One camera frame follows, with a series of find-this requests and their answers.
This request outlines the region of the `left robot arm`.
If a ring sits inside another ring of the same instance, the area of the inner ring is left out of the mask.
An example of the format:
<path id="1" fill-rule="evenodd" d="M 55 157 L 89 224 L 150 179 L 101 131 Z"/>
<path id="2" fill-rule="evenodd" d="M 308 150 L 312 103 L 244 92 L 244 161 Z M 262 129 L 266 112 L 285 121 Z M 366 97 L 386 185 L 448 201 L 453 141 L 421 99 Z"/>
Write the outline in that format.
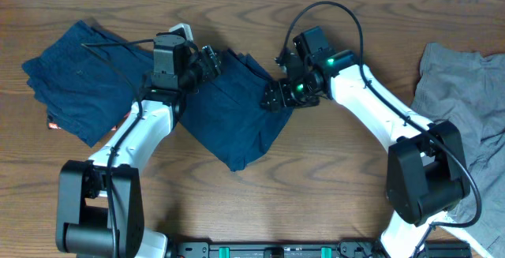
<path id="1" fill-rule="evenodd" d="M 78 257 L 171 257 L 169 238 L 144 225 L 140 174 L 181 117 L 185 97 L 221 73 L 210 46 L 155 49 L 151 85 L 136 91 L 124 124 L 85 161 L 59 174 L 55 242 Z"/>

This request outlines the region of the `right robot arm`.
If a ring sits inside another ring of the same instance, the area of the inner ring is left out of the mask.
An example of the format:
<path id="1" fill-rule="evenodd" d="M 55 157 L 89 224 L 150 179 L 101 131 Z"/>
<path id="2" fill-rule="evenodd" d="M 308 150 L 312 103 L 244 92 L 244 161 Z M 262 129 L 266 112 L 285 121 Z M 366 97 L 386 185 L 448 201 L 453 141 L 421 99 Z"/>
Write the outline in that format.
<path id="1" fill-rule="evenodd" d="M 377 82 L 361 58 L 339 53 L 292 53 L 276 62 L 286 78 L 270 83 L 262 107 L 310 107 L 323 95 L 345 107 L 362 122 L 387 152 L 386 195 L 394 212 L 379 245 L 361 255 L 371 257 L 459 256 L 454 246 L 430 246 L 437 227 L 474 245 L 466 222 L 452 222 L 448 212 L 474 190 L 458 129 L 434 123 L 411 110 Z"/>

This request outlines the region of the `navy blue shorts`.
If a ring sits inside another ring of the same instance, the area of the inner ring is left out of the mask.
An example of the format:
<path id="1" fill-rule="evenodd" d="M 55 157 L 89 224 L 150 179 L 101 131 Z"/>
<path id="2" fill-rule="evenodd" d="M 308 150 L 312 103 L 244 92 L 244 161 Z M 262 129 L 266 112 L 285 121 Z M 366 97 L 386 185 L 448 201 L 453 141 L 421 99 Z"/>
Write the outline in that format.
<path id="1" fill-rule="evenodd" d="M 272 77 L 249 54 L 222 50 L 222 74 L 188 95 L 180 123 L 232 171 L 265 155 L 293 109 L 260 107 Z"/>

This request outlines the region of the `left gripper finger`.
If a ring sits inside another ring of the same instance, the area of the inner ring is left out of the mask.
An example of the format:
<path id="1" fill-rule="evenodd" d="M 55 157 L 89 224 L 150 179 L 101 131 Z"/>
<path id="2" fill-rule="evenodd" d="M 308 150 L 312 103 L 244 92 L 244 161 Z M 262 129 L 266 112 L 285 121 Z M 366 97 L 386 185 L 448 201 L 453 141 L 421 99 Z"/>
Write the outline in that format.
<path id="1" fill-rule="evenodd" d="M 215 54 L 212 50 L 202 50 L 199 53 L 199 66 L 202 71 L 202 81 L 208 82 L 215 79 Z"/>
<path id="2" fill-rule="evenodd" d="M 213 51 L 211 46 L 207 45 L 202 47 L 202 60 L 204 63 L 203 76 L 204 77 L 218 77 L 221 71 L 221 61 L 219 56 Z"/>

